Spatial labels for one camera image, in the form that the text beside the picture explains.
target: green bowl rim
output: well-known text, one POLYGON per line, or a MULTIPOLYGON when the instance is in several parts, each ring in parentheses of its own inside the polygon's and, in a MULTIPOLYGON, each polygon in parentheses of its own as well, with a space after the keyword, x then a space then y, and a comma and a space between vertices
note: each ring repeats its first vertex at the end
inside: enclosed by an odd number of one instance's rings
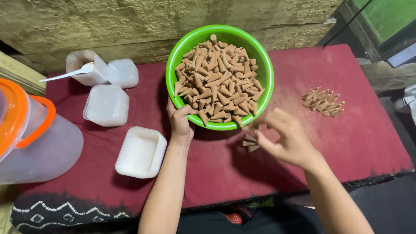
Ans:
MULTIPOLYGON (((172 52, 170 53, 169 58, 168 58, 168 63, 166 64, 166 86, 168 88, 169 96, 171 97, 172 102, 175 105, 175 107, 179 109, 181 107, 181 105, 180 105, 179 101, 177 100, 177 98, 180 98, 180 97, 179 96, 177 96, 176 98, 173 97, 173 86, 174 86, 174 84, 171 82, 171 79, 170 79, 171 78, 171 72, 170 71, 173 71, 175 69, 175 66, 173 65, 173 57, 175 57, 175 56, 181 56, 182 57, 182 55, 177 54, 178 50, 179 50, 179 48, 182 47, 182 45, 189 38, 193 37, 195 34, 197 34, 199 32, 202 32, 202 31, 205 31, 205 30, 211 30, 211 29, 228 30, 228 31, 231 31, 232 34, 236 34, 236 35, 242 37, 243 39, 245 39, 246 41, 248 41, 250 44, 252 44, 254 47, 257 48, 257 50, 259 51, 260 57, 265 61, 265 64, 266 64, 266 67, 264 68, 265 69, 265 75, 267 77, 270 77, 270 88, 265 91, 265 94, 263 94, 263 95, 266 95, 266 99, 262 103, 262 105, 258 107, 257 115, 253 116, 252 114, 250 114, 247 119, 242 121, 243 126, 246 126, 249 123, 251 123, 254 119, 256 119, 266 108, 267 104, 270 101, 270 98, 272 97, 275 79, 274 79, 272 62, 271 62, 271 60, 269 58, 269 55, 267 54, 266 50, 263 48, 263 46, 253 36, 251 36, 250 34, 248 34, 247 32, 245 32, 245 31, 243 31, 239 28, 228 26, 228 25, 207 25, 207 26, 197 28, 197 29, 189 32, 188 34, 186 34, 183 38, 181 38, 178 41, 178 43, 175 45, 175 47, 172 49, 172 52)), ((211 130, 226 131, 226 130, 233 130, 233 129, 238 128, 237 124, 234 123, 233 121, 228 122, 228 123, 211 123, 211 122, 208 122, 207 126, 205 126, 204 123, 202 122, 202 120, 197 115, 188 115, 188 120, 190 120, 191 122, 195 123, 198 126, 201 126, 201 127, 207 128, 207 129, 211 129, 211 130)))

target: forearm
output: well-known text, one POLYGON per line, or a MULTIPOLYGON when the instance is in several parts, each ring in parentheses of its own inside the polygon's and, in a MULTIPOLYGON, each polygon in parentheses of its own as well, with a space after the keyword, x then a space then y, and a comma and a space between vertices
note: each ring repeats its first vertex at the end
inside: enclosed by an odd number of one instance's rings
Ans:
POLYGON ((322 162, 315 170, 306 170, 305 177, 327 233, 373 233, 363 213, 326 162, 322 162))
POLYGON ((171 140, 141 214, 139 233, 176 233, 185 187, 187 143, 171 140))

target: white plastic spoon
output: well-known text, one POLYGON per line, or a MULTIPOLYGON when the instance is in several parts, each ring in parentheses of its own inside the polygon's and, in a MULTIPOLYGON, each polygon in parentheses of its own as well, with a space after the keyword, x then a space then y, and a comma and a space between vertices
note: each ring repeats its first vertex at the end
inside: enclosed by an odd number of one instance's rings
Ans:
POLYGON ((50 81, 50 80, 57 80, 57 79, 61 79, 61 78, 65 78, 68 76, 73 76, 73 75, 77 75, 77 74, 82 74, 82 73, 89 73, 92 72, 94 70, 94 62, 89 62, 87 64, 85 64, 84 66, 81 67, 81 69, 67 73, 67 74, 63 74, 57 77, 52 77, 52 78, 48 78, 48 79, 44 79, 44 80, 40 80, 39 82, 44 82, 44 81, 50 81))

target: person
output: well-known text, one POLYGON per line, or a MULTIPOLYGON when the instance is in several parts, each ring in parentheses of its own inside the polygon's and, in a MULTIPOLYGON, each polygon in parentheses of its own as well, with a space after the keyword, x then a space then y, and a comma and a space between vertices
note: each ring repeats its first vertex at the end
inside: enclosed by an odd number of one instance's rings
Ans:
MULTIPOLYGON (((189 125, 186 116, 194 115, 196 111, 189 105, 176 110, 170 98, 166 109, 172 127, 171 140, 141 214, 140 234, 176 233, 180 220, 186 161, 194 134, 193 124, 189 125)), ((275 129, 281 138, 273 143, 261 131, 254 130, 258 145, 276 160, 296 165, 304 171, 317 216, 326 233, 373 233, 322 154, 308 140, 299 120, 276 108, 259 116, 252 124, 253 129, 262 124, 275 129)))

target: green plastic bowl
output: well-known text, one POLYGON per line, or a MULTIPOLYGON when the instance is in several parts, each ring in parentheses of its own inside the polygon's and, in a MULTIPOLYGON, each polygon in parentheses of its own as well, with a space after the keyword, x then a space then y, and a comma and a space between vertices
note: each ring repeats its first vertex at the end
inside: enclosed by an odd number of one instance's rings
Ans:
MULTIPOLYGON (((174 84, 178 81, 178 78, 176 78, 175 74, 175 67, 182 62, 182 56, 184 54, 188 53, 198 43, 209 40, 212 34, 217 35, 217 41, 245 48, 248 57, 250 59, 256 59, 256 65, 258 66, 258 69, 256 70, 256 79, 265 89, 265 92, 257 101, 257 115, 253 116, 253 114, 250 114, 241 118, 243 126, 246 126, 251 123, 257 116, 259 116, 269 103, 273 93, 274 74, 272 62, 270 61, 270 58, 263 46, 250 34, 236 27, 227 25, 208 25, 200 27, 186 34, 175 45, 171 54, 169 55, 168 64, 166 65, 166 85, 168 87, 169 96, 171 97, 172 102, 176 108, 179 109, 185 105, 182 98, 179 96, 176 96, 176 98, 173 97, 174 84)), ((188 115, 188 119, 196 125, 212 130, 225 131, 238 128, 237 124, 233 121, 228 123, 208 122, 208 125, 205 126, 197 115, 188 115)))

